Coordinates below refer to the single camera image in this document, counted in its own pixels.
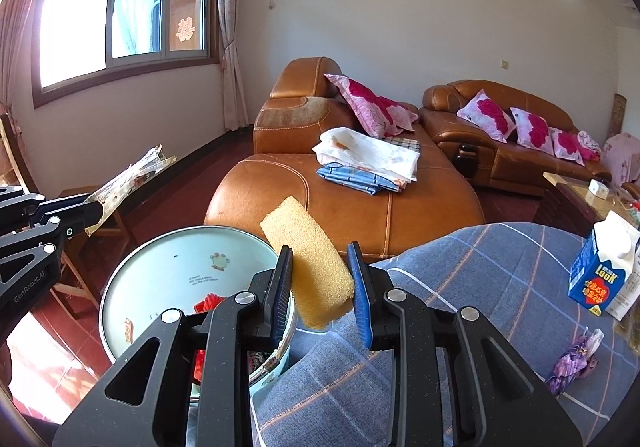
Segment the yellow sponge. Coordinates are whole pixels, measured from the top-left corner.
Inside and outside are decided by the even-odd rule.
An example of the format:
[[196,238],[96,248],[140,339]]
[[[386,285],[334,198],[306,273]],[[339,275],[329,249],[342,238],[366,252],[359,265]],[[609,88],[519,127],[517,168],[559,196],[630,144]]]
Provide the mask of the yellow sponge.
[[326,233],[294,196],[261,222],[277,251],[293,251],[292,294],[303,324],[321,330],[352,309],[354,279]]

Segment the gold clear wrapper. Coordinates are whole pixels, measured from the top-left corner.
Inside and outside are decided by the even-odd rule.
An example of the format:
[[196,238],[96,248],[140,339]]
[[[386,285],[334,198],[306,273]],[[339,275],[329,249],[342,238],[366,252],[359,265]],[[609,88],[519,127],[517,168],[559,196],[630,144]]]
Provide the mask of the gold clear wrapper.
[[176,162],[177,157],[175,155],[166,155],[163,146],[159,144],[146,152],[140,160],[130,164],[126,170],[107,181],[105,185],[89,194],[87,201],[99,202],[102,206],[103,214],[99,222],[86,229],[87,235],[91,237],[93,233],[96,233],[130,194],[136,192]]

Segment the purple snack wrapper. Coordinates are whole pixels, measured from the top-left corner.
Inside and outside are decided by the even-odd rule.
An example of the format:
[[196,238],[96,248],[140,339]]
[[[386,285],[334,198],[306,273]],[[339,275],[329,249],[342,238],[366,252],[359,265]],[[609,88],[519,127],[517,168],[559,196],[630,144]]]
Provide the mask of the purple snack wrapper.
[[596,352],[603,339],[604,333],[601,329],[586,331],[555,361],[544,380],[544,385],[553,396],[560,397],[575,380],[591,375],[599,363]]

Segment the light blue trash bucket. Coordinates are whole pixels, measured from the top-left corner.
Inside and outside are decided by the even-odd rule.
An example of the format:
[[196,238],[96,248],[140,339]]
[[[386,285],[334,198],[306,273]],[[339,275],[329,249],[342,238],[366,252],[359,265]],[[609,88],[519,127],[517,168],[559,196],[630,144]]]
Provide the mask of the light blue trash bucket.
[[278,253],[251,233],[193,226],[137,247],[108,278],[99,310],[104,351],[116,361],[169,308],[192,315],[250,287],[254,274],[276,266]]

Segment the folded blue striped cloth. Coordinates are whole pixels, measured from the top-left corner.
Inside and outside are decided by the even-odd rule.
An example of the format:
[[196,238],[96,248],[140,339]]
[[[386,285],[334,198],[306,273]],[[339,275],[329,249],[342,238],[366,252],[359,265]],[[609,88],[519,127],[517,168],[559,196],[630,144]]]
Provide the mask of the folded blue striped cloth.
[[332,184],[364,192],[370,194],[370,196],[374,196],[383,190],[394,193],[404,190],[401,186],[381,175],[340,163],[322,165],[316,170],[316,174],[320,178],[332,182]]

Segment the blue plaid tablecloth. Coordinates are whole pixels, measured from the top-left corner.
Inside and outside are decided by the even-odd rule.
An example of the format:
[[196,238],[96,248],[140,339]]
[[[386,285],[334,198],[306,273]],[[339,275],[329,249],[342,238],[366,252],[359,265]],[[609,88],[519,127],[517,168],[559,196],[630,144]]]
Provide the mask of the blue plaid tablecloth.
[[[305,332],[297,363],[252,407],[257,446],[634,446],[639,359],[567,293],[584,239],[530,222],[463,228],[380,263],[407,295],[400,343],[363,345],[355,313]],[[599,363],[544,385],[579,335]]]

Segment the folded white cloth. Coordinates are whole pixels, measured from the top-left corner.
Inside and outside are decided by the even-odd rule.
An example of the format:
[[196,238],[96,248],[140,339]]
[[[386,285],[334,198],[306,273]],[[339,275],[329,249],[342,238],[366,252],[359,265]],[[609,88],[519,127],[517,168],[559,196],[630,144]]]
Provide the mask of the folded white cloth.
[[329,129],[312,148],[320,164],[341,163],[375,173],[401,186],[416,181],[420,153],[356,132]]

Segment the pink floral pillow on chaise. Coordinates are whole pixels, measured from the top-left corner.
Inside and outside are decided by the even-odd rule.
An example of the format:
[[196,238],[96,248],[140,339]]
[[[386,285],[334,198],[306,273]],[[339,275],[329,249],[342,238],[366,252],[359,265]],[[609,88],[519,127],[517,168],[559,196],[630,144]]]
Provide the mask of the pink floral pillow on chaise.
[[341,74],[324,74],[354,111],[364,131],[373,138],[396,137],[412,132],[419,117],[403,104],[381,97],[367,86]]

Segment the brown leather chaise sofa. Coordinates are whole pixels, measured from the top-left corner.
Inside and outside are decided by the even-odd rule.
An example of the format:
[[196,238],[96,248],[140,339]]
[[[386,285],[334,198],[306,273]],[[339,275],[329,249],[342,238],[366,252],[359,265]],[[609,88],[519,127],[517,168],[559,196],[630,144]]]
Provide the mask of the brown leather chaise sofa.
[[260,223],[292,196],[344,253],[357,241],[367,259],[386,259],[458,229],[482,225],[477,195],[420,124],[407,138],[418,146],[416,180],[395,186],[360,165],[314,153],[322,133],[347,127],[363,134],[354,111],[328,77],[328,57],[291,61],[258,112],[254,152],[224,176],[204,222],[263,234]]

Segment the wooden coffee table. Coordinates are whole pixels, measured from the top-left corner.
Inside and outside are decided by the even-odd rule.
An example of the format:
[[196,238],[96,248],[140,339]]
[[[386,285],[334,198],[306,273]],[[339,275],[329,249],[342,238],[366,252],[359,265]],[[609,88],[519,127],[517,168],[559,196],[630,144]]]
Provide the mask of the wooden coffee table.
[[544,179],[547,186],[534,216],[536,224],[587,237],[595,222],[615,213],[639,227],[639,211],[634,205],[637,200],[629,191],[611,188],[599,198],[589,189],[589,181],[552,173],[544,173]]

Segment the pink floral pillow middle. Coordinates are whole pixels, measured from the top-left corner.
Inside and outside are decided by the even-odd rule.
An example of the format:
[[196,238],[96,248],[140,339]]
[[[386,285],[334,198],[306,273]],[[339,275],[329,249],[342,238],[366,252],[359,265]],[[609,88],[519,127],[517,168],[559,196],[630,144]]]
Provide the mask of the pink floral pillow middle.
[[518,145],[530,150],[552,155],[552,139],[548,123],[540,115],[518,108],[511,108],[518,135]]

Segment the blue Look milk carton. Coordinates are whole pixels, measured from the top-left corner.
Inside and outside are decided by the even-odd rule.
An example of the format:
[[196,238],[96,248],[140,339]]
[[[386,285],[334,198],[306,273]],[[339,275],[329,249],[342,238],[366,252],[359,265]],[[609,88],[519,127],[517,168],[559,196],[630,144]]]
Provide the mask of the blue Look milk carton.
[[609,211],[605,220],[593,225],[570,267],[568,296],[592,315],[608,313],[622,319],[623,309],[630,307],[622,294],[636,266],[638,241],[639,230]]

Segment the pink floral pillow right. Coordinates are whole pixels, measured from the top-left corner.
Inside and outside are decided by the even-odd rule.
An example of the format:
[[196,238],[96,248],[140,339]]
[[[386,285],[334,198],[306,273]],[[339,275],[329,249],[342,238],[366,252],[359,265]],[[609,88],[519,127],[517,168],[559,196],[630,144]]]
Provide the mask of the pink floral pillow right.
[[577,137],[555,127],[550,127],[549,130],[555,158],[584,166],[585,162],[580,153]]

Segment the beige curtain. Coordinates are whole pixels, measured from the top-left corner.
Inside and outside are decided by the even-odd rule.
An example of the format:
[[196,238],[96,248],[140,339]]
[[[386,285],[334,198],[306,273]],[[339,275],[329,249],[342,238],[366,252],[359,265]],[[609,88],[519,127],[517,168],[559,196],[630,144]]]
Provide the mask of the beige curtain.
[[239,0],[217,0],[217,10],[220,33],[219,60],[224,128],[237,130],[248,125],[248,112],[239,51],[236,44]]

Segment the window with white frame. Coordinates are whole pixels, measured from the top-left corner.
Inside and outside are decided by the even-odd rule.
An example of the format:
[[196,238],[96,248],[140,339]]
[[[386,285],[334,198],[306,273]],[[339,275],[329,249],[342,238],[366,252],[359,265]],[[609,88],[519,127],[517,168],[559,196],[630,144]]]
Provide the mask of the window with white frame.
[[94,86],[217,59],[215,0],[37,0],[37,108]]

